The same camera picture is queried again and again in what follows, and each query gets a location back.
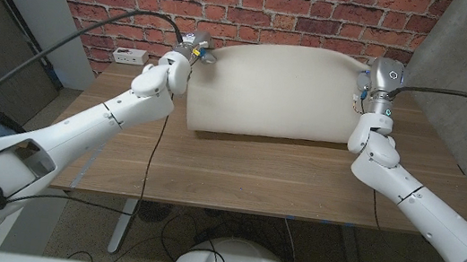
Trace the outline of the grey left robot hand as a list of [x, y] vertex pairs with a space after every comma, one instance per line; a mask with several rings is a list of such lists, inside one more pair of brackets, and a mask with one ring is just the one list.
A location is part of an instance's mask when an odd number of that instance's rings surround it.
[[189, 62], [200, 60], [202, 63], [214, 64], [217, 58], [212, 53], [214, 44], [207, 31], [194, 31], [182, 36], [173, 50], [188, 59]]

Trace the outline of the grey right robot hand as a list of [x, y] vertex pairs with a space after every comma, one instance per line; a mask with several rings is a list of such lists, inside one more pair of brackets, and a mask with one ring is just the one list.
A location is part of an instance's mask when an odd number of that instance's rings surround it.
[[357, 88], [362, 100], [383, 98], [390, 100], [389, 94], [400, 87], [404, 81], [404, 64], [386, 57], [377, 57], [367, 70], [359, 72]]

